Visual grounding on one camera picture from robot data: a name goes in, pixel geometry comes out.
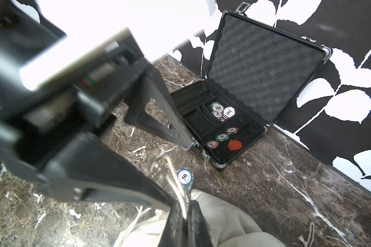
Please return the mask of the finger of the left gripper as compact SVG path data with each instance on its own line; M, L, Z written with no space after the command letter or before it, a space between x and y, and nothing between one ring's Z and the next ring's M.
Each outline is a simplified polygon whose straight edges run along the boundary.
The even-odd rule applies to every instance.
M81 133L40 173L40 189L60 202L128 203L170 210L175 200L128 160Z
M169 129L166 125L149 115L145 108L154 100L159 109L175 128ZM172 100L169 90L160 71L153 65L148 65L141 77L138 78L136 88L125 103L128 111L124 122L132 125L180 147L186 148L193 144L192 134L182 120Z

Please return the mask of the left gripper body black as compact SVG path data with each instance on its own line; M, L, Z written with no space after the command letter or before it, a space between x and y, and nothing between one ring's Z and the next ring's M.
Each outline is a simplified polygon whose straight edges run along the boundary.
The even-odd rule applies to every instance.
M0 1L0 159L37 173L81 129L98 130L125 102L143 111L147 65L123 3L78 1L67 35Z

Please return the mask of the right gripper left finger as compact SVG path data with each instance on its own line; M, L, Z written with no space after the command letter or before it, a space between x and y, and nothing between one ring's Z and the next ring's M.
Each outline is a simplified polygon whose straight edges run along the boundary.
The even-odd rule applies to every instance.
M185 210L183 210L180 203L176 202L169 212L158 246L188 247L188 220L188 208L186 207Z

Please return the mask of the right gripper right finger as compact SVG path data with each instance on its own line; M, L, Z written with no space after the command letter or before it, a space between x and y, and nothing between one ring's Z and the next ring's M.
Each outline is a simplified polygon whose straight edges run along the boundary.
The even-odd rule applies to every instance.
M188 219L188 246L213 247L205 222L205 218L202 215L199 203L195 200L191 200L189 203L187 219Z

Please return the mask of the cream cloth bag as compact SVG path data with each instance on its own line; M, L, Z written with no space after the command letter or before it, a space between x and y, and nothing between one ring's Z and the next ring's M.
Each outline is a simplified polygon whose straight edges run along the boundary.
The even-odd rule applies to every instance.
M191 191L207 222L214 247L283 247L284 244L273 235L263 232L255 220L240 208L198 189ZM153 216L135 225L128 236L120 232L114 244L124 247L156 247L169 213Z

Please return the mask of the stack of poker chips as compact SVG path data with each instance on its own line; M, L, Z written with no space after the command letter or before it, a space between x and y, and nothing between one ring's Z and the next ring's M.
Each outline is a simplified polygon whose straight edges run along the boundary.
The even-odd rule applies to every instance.
M195 180L193 171L187 167L183 167L183 168L178 169L176 174L185 193L189 194L192 190L193 183Z

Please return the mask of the red chip in case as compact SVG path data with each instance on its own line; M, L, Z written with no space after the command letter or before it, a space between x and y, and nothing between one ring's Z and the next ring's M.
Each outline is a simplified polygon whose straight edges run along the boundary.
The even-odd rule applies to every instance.
M240 150L242 148L243 144L240 141L237 140L230 140L228 143L228 149L230 151L236 151Z

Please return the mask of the open black poker chip case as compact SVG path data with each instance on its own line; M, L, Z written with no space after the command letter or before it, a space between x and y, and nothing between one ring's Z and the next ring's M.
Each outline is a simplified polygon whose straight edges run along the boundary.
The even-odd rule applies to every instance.
M171 94L192 147L219 171L267 132L333 53L253 20L250 7L223 13L205 78ZM230 140L242 148L230 151Z

